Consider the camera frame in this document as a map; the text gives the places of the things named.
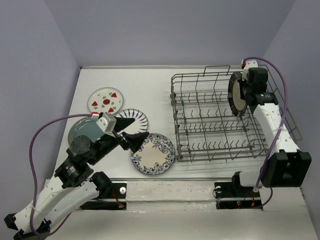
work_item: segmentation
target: metal wire rack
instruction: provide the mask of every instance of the metal wire rack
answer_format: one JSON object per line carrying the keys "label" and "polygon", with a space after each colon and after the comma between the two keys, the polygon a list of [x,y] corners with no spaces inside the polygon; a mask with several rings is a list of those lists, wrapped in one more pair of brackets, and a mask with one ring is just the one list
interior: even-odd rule
{"label": "metal wire rack", "polygon": [[[268,66],[262,67],[269,73],[268,91],[275,93],[282,111],[284,98]],[[228,83],[231,74],[238,71],[241,69],[230,65],[206,66],[203,72],[175,74],[171,78],[179,162],[252,160],[267,154],[264,133],[249,109],[239,118],[229,107]],[[302,139],[290,112],[285,124],[295,141]]]}

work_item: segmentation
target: gray wall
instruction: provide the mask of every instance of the gray wall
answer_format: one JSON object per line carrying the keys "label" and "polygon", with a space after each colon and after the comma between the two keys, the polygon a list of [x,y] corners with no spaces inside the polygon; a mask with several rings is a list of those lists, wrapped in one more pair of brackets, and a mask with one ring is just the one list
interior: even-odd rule
{"label": "gray wall", "polygon": [[[0,1],[0,216],[20,211],[33,195],[28,148],[36,130],[68,114],[78,65],[43,0]],[[35,144],[39,184],[51,176],[65,123]],[[15,231],[0,221],[0,239]]]}
{"label": "gray wall", "polygon": [[239,64],[263,56],[294,3],[45,1],[81,66]]}
{"label": "gray wall", "polygon": [[320,236],[319,9],[318,0],[297,0],[264,55],[280,68],[286,78],[289,109],[303,136],[300,147],[303,151],[309,151],[312,156],[312,164],[302,190],[318,236]]}

